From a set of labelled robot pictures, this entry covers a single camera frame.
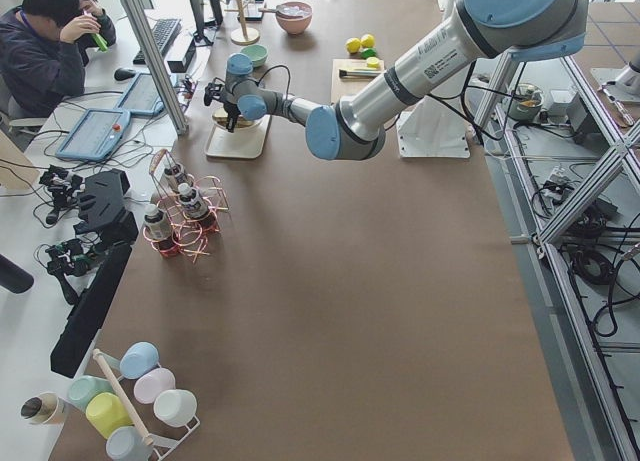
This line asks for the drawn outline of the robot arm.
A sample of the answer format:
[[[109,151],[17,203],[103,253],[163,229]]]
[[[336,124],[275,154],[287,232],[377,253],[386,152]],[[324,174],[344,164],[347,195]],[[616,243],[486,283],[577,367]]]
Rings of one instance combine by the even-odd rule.
[[[513,49],[524,61],[554,59],[584,44],[589,0],[456,0],[452,13],[355,95],[333,106],[261,87],[248,56],[231,55],[226,77],[205,100],[222,103],[226,128],[275,115],[305,128],[309,151],[324,160],[366,160],[385,143],[385,122],[479,58]]]

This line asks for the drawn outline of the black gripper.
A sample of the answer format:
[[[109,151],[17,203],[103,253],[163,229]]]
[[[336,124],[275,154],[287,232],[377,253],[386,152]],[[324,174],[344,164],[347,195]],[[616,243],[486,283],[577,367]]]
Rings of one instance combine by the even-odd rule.
[[[239,117],[241,116],[238,106],[230,101],[223,102],[223,109],[226,112],[226,130],[229,133],[235,131]]]

